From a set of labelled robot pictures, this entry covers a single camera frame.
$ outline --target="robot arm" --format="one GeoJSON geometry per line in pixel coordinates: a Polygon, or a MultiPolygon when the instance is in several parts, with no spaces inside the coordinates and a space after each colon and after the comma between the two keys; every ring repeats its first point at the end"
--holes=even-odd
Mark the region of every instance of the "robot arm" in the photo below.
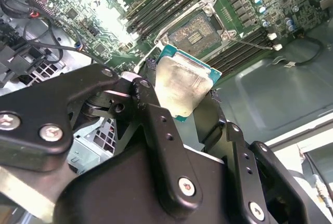
{"type": "Polygon", "coordinates": [[[194,111],[204,155],[183,146],[149,80],[99,64],[0,108],[0,191],[46,222],[329,223],[265,144],[246,144],[213,91],[194,111]],[[116,120],[119,155],[77,177],[73,132],[101,116],[116,120]]]}

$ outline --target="mounting hole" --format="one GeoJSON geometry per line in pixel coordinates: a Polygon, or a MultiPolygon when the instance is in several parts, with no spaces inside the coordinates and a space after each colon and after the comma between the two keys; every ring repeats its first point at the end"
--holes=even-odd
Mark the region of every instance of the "mounting hole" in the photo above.
{"type": "Polygon", "coordinates": [[[125,109],[125,106],[122,104],[122,103],[118,103],[116,104],[115,108],[114,108],[114,111],[116,113],[120,113],[122,112],[123,110],[125,109]]]}
{"type": "Polygon", "coordinates": [[[108,77],[112,77],[112,76],[113,76],[111,70],[106,69],[106,68],[102,70],[102,73],[103,73],[105,76],[108,76],[108,77]]]}
{"type": "Polygon", "coordinates": [[[142,84],[143,86],[145,86],[145,87],[147,87],[147,88],[150,87],[150,85],[148,84],[148,82],[145,81],[145,80],[141,80],[141,81],[140,81],[140,84],[142,84]]]}
{"type": "Polygon", "coordinates": [[[167,138],[167,140],[169,140],[169,141],[173,141],[173,136],[171,135],[171,134],[167,134],[166,135],[166,138],[167,138]]]}
{"type": "Polygon", "coordinates": [[[253,174],[252,170],[251,170],[249,167],[246,168],[246,171],[247,171],[250,175],[253,174]]]}

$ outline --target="hole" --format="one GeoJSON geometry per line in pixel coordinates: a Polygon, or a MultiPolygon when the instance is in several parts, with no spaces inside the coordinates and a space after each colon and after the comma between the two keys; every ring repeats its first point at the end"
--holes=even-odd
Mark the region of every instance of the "hole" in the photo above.
{"type": "Polygon", "coordinates": [[[247,171],[250,175],[253,174],[252,170],[251,170],[249,167],[246,168],[246,171],[247,171]]]}
{"type": "Polygon", "coordinates": [[[116,104],[115,108],[114,108],[114,111],[116,113],[120,113],[122,112],[123,110],[125,109],[125,106],[122,104],[122,103],[118,103],[116,104]]]}
{"type": "Polygon", "coordinates": [[[171,134],[166,135],[167,140],[173,141],[173,136],[171,134]]]}
{"type": "Polygon", "coordinates": [[[69,121],[72,120],[73,116],[74,116],[74,112],[71,112],[71,113],[68,114],[69,121]]]}
{"type": "Polygon", "coordinates": [[[102,73],[103,73],[105,76],[108,76],[108,77],[112,77],[112,76],[113,76],[111,70],[109,70],[109,69],[103,69],[103,70],[102,70],[102,73]]]}
{"type": "Polygon", "coordinates": [[[145,86],[145,87],[147,87],[147,88],[150,87],[150,85],[148,84],[148,82],[145,81],[145,80],[141,80],[141,81],[140,81],[140,84],[142,84],[143,86],[145,86]]]}

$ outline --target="green circuit board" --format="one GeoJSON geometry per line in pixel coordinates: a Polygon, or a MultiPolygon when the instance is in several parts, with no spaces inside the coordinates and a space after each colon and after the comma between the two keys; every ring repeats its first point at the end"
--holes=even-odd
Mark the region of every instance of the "green circuit board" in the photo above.
{"type": "MultiPolygon", "coordinates": [[[[178,0],[179,4],[177,0],[171,0],[170,5],[179,5],[179,10],[169,17],[162,3],[159,11],[156,8],[147,10],[151,1],[48,0],[43,6],[53,15],[65,18],[80,33],[86,51],[96,55],[106,65],[122,71],[132,69],[154,47],[154,40],[164,25],[200,0],[178,0]],[[141,28],[143,34],[129,31],[131,17],[145,10],[147,16],[139,24],[146,24],[151,30],[145,32],[147,27],[141,28]]],[[[254,0],[217,0],[214,9],[225,29],[236,31],[236,39],[269,25],[275,28],[278,41],[282,44],[291,41],[297,29],[310,30],[327,18],[327,13],[320,9],[315,0],[262,0],[259,3],[254,0]],[[292,27],[286,22],[288,19],[292,20],[292,27]]],[[[75,38],[73,32],[66,30],[75,38]]],[[[233,44],[216,43],[196,58],[209,60],[233,44]]],[[[152,55],[158,57],[159,53],[155,51],[152,55]]]]}

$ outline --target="gray metal panel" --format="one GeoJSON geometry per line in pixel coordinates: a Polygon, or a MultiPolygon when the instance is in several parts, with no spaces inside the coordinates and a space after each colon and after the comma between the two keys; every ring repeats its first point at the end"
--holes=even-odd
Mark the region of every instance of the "gray metal panel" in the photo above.
{"type": "MultiPolygon", "coordinates": [[[[311,36],[328,43],[327,25],[311,36]]],[[[318,46],[297,40],[279,55],[302,61],[313,57],[318,46]]],[[[223,111],[237,123],[248,142],[268,141],[333,110],[333,51],[325,49],[313,63],[285,68],[259,61],[219,85],[223,111]]]]}

